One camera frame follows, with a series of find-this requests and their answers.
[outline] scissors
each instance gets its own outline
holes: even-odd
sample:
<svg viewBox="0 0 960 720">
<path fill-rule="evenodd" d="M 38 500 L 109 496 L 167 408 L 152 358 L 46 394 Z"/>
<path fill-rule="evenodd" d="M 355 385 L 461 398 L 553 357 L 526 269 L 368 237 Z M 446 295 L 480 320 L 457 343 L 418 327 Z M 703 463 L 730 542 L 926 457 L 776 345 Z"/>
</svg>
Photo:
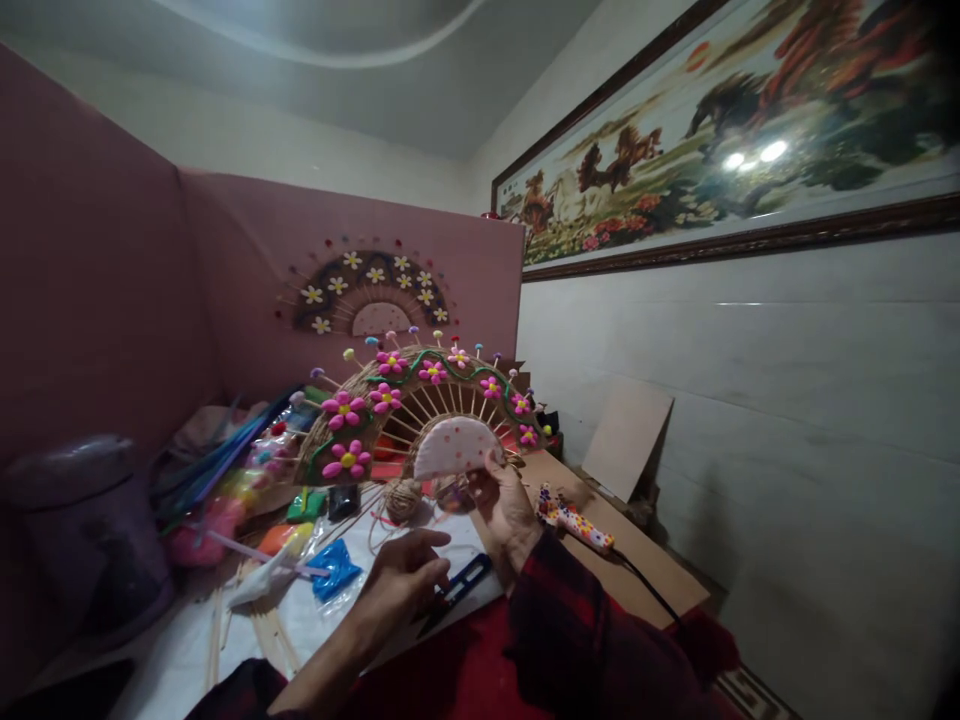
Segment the scissors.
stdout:
<svg viewBox="0 0 960 720">
<path fill-rule="evenodd" d="M 483 578 L 490 574 L 493 564 L 490 556 L 480 553 L 467 566 L 458 572 L 450 581 L 449 590 L 439 590 L 434 596 L 433 609 L 427 616 L 427 621 L 417 633 L 417 640 L 433 630 L 456 607 L 467 594 L 475 588 Z"/>
</svg>

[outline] plaid sleeve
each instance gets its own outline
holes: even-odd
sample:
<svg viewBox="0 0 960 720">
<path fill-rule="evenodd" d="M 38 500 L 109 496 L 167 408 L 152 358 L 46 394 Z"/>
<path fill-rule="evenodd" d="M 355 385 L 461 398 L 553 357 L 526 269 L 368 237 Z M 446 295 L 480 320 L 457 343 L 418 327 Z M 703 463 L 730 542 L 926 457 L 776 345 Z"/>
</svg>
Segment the plaid sleeve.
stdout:
<svg viewBox="0 0 960 720">
<path fill-rule="evenodd" d="M 520 694 L 566 717 L 705 718 L 716 708 L 683 651 L 613 603 L 545 532 L 510 598 Z"/>
<path fill-rule="evenodd" d="M 286 687 L 286 679 L 266 660 L 244 660 L 222 683 L 204 695 L 186 720 L 306 720 L 300 712 L 267 715 Z"/>
</svg>

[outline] ceiling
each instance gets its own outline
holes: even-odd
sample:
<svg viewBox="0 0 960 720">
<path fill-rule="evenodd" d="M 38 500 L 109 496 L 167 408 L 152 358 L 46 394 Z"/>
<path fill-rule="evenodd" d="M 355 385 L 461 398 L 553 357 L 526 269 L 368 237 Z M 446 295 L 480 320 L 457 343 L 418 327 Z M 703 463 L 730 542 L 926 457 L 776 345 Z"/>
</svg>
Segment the ceiling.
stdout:
<svg viewBox="0 0 960 720">
<path fill-rule="evenodd" d="M 600 0 L 4 0 L 0 28 L 469 158 Z"/>
</svg>

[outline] picture frame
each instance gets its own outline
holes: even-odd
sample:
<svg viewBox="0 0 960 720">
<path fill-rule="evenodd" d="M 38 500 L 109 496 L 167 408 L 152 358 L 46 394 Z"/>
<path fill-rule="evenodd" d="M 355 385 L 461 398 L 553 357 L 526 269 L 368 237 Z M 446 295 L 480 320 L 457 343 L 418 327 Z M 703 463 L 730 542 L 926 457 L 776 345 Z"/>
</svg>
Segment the picture frame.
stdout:
<svg viewBox="0 0 960 720">
<path fill-rule="evenodd" d="M 960 227 L 933 20 L 919 0 L 823 7 L 698 0 L 500 173 L 523 281 Z"/>
</svg>

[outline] pink partition board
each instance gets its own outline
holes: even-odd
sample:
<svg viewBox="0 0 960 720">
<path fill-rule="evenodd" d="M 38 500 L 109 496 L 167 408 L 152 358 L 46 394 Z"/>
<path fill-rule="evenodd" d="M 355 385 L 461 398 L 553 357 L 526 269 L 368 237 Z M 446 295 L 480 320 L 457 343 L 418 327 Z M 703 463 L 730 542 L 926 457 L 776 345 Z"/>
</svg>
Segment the pink partition board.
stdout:
<svg viewBox="0 0 960 720">
<path fill-rule="evenodd" d="M 435 280 L 449 284 L 451 324 L 444 344 L 459 335 L 473 352 L 482 343 L 487 356 L 516 350 L 520 307 L 522 228 L 492 220 L 425 210 L 337 193 L 230 175 L 183 173 L 188 214 L 200 243 L 207 307 L 216 334 L 228 393 L 272 397 L 293 382 L 304 382 L 314 366 L 341 380 L 358 368 L 343 360 L 353 347 L 362 361 L 375 351 L 362 337 L 318 336 L 289 329 L 292 308 L 276 297 L 297 297 L 295 287 L 321 261 L 343 252 L 402 252 L 433 262 Z M 373 238 L 379 237 L 378 243 Z M 324 241 L 333 240 L 328 249 Z M 283 311 L 278 320 L 274 312 Z M 432 342 L 433 328 L 421 338 Z"/>
<path fill-rule="evenodd" d="M 153 453 L 219 394 L 176 168 L 0 46 L 0 469 L 95 432 Z M 58 637 L 0 520 L 0 704 Z"/>
</svg>

